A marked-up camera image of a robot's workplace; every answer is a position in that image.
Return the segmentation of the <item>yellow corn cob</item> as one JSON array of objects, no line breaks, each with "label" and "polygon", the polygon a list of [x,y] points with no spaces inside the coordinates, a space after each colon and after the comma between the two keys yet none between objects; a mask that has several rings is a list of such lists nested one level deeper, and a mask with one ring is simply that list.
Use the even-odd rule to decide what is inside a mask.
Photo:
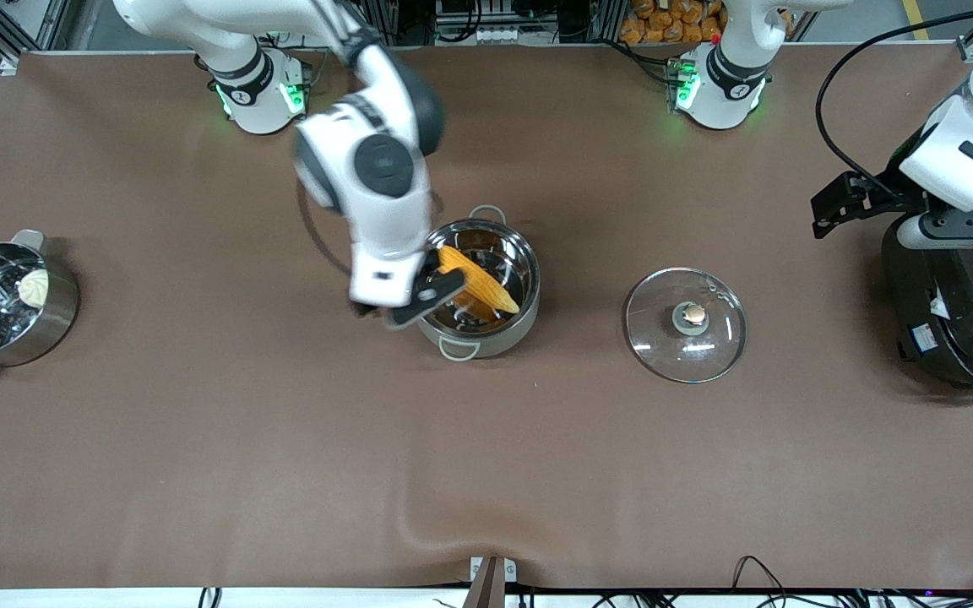
[{"label": "yellow corn cob", "polygon": [[495,280],[479,264],[472,262],[456,247],[443,245],[438,249],[441,262],[444,262],[447,274],[460,272],[464,276],[465,291],[476,300],[482,301],[487,307],[506,314],[518,314],[520,307],[517,301],[503,288],[501,282]]}]

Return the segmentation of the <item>glass pot lid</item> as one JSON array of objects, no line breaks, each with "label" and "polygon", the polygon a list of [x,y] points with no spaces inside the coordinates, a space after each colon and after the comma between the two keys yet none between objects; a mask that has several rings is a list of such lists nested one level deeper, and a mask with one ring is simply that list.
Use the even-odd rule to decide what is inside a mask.
[{"label": "glass pot lid", "polygon": [[744,354],[748,319],[714,274],[668,267],[634,285],[624,307],[630,350],[656,376],[686,384],[725,376]]}]

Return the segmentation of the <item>steel cooking pot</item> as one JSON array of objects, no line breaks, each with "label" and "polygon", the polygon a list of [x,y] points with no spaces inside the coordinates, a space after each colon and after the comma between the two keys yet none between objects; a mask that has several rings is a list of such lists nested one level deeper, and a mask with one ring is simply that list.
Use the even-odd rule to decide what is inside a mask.
[{"label": "steel cooking pot", "polygon": [[541,299],[541,267],[528,239],[510,227],[497,205],[478,205],[467,218],[437,228],[427,243],[455,247],[504,288],[519,307],[487,311],[462,292],[417,320],[421,333],[449,361],[489,358],[513,349],[535,323]]}]

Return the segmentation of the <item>steel steamer pot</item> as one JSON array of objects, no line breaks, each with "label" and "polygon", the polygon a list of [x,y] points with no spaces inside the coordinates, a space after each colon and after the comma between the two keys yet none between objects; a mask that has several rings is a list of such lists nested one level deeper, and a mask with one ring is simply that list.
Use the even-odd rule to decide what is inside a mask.
[{"label": "steel steamer pot", "polygon": [[[0,368],[42,357],[73,326],[79,309],[76,278],[47,250],[49,239],[41,231],[17,231],[7,242],[0,242]],[[17,296],[17,284],[35,269],[46,269],[51,278],[42,309],[27,307]]]}]

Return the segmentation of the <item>black rice cooker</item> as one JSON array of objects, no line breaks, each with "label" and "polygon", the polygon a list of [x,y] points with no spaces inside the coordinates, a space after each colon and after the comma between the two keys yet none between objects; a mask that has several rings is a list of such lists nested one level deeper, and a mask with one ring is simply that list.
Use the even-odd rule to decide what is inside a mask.
[{"label": "black rice cooker", "polygon": [[896,220],[881,259],[896,316],[897,350],[929,376],[973,388],[973,247],[910,249]]}]

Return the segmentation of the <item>brown table mat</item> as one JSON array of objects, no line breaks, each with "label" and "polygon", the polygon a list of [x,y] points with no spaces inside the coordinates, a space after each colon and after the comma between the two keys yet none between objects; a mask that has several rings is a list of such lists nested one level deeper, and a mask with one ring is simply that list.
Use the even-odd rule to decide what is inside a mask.
[{"label": "brown table mat", "polygon": [[[0,79],[0,240],[52,239],[66,339],[0,371],[0,589],[418,586],[472,556],[536,586],[973,588],[973,393],[904,365],[888,218],[813,238],[838,174],[788,46],[744,126],[696,128],[605,47],[421,49],[444,220],[505,211],[540,259],[516,349],[445,361],[347,306],[292,135],[227,121],[187,54],[30,55]],[[714,274],[725,376],[630,350],[634,285]]]}]

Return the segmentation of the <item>white socket strip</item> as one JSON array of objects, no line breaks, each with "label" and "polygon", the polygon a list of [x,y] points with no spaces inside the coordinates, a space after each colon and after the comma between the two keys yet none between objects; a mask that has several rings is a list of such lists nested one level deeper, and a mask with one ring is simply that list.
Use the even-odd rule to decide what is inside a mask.
[{"label": "white socket strip", "polygon": [[474,43],[483,45],[521,45],[529,37],[529,32],[517,24],[490,24],[476,28]]}]

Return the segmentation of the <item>pile of orange snacks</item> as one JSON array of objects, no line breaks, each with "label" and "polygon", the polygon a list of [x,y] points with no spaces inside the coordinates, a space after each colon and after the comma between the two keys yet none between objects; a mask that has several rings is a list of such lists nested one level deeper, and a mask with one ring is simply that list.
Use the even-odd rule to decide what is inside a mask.
[{"label": "pile of orange snacks", "polygon": [[722,0],[630,0],[618,40],[626,45],[717,42],[726,24]]}]

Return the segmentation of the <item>white steamed bun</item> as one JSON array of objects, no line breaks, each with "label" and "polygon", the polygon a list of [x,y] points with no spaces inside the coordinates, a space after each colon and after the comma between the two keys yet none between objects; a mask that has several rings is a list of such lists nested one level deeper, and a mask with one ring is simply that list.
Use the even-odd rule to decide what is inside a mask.
[{"label": "white steamed bun", "polygon": [[42,309],[49,296],[50,282],[46,269],[31,270],[17,284],[17,296],[27,307]]}]

